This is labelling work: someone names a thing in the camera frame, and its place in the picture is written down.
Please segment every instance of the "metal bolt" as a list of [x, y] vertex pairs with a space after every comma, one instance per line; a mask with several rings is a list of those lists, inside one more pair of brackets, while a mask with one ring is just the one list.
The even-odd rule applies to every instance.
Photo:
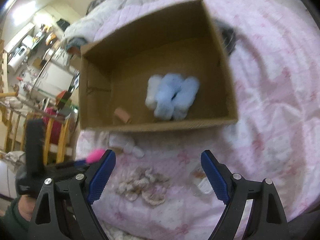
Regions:
[[79, 174], [76, 175], [76, 179], [77, 180], [81, 180], [83, 178], [84, 178], [84, 175], [82, 173], [79, 173]]
[[266, 178], [265, 179], [265, 182], [269, 185], [271, 185], [273, 182], [272, 182], [272, 179], [269, 179], [269, 178]]
[[241, 175], [239, 173], [235, 173], [232, 175], [234, 179], [241, 179]]
[[51, 183], [51, 181], [52, 181], [52, 179], [47, 178], [47, 179], [45, 179], [44, 184], [49, 185]]

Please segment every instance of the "gray fabric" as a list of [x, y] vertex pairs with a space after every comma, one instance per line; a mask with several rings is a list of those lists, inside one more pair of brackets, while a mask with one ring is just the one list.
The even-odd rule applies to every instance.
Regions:
[[320, 217], [320, 210], [302, 214], [288, 223], [291, 240], [302, 240], [312, 224]]
[[87, 7], [87, 13], [85, 15], [88, 15], [94, 8], [96, 8], [99, 4], [104, 2], [105, 0], [93, 0], [91, 3], [89, 3]]
[[72, 38], [65, 47], [65, 50], [68, 51], [72, 47], [76, 47], [80, 50], [80, 47], [88, 44], [84, 38]]
[[213, 19], [213, 21], [219, 28], [223, 38], [225, 49], [228, 55], [230, 55], [234, 51], [236, 46], [236, 32], [233, 27], [225, 22], [222, 22], [218, 19]]

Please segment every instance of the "cardboard box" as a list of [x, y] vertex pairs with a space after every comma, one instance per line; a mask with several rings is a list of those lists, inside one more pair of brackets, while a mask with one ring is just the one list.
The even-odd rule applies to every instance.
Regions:
[[0, 65], [2, 64], [2, 59], [3, 59], [3, 56], [2, 56], [3, 48], [4, 48], [4, 40], [0, 40]]
[[[211, 127], [238, 119], [233, 82], [220, 34], [201, 0], [139, 18], [81, 48], [81, 128], [164, 131]], [[200, 81], [183, 121], [161, 121], [145, 106], [148, 79], [180, 73]], [[121, 107], [132, 122], [114, 115]]]
[[70, 59], [70, 66], [72, 66], [76, 70], [80, 70], [81, 68], [81, 58], [77, 55], [73, 55]]

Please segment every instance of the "plush toy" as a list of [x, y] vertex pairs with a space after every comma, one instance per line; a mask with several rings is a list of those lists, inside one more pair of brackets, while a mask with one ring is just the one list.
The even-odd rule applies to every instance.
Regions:
[[160, 75], [154, 75], [149, 78], [145, 104], [150, 110], [155, 110], [157, 107], [156, 93], [161, 80], [162, 76]]
[[168, 73], [150, 77], [146, 106], [154, 110], [154, 116], [161, 120], [183, 120], [195, 100], [199, 89], [199, 80], [188, 77], [183, 80], [180, 74]]
[[195, 77], [188, 77], [181, 85], [181, 90], [172, 100], [174, 106], [173, 119], [183, 120], [187, 116], [199, 90], [199, 80]]
[[136, 146], [134, 139], [125, 134], [110, 134], [109, 136], [109, 146], [111, 148], [120, 148], [126, 154], [133, 154], [137, 158], [142, 158], [144, 156], [143, 150]]
[[163, 77], [156, 93], [156, 109], [154, 116], [162, 120], [170, 120], [174, 106], [172, 98], [180, 91], [183, 78], [180, 74], [169, 73]]

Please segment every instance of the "white blanket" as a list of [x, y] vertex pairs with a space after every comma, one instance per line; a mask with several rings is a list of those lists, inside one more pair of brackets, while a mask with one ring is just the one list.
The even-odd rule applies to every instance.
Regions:
[[93, 42], [94, 36], [102, 24], [118, 9], [128, 5], [142, 5], [157, 0], [105, 0], [92, 12], [70, 25], [64, 32], [60, 46], [65, 48], [67, 43], [75, 37], [85, 38], [88, 43]]
[[[95, 39], [177, 1], [125, 7], [104, 23]], [[145, 156], [117, 156], [116, 168], [93, 204], [99, 219], [133, 235], [153, 240], [208, 239], [224, 205], [214, 194], [209, 199], [195, 196], [186, 183], [205, 149], [246, 179], [271, 178], [288, 220], [304, 212], [320, 194], [318, 29], [273, 0], [204, 1], [212, 16], [237, 29], [230, 67], [240, 120], [211, 129], [133, 134]], [[108, 133], [82, 131], [77, 158], [97, 147], [108, 148]], [[139, 165], [153, 166], [171, 177], [173, 186], [164, 204], [150, 208], [141, 198], [131, 203], [115, 193], [121, 174]], [[249, 212], [246, 208], [243, 221]], [[241, 223], [237, 238], [244, 228]]]

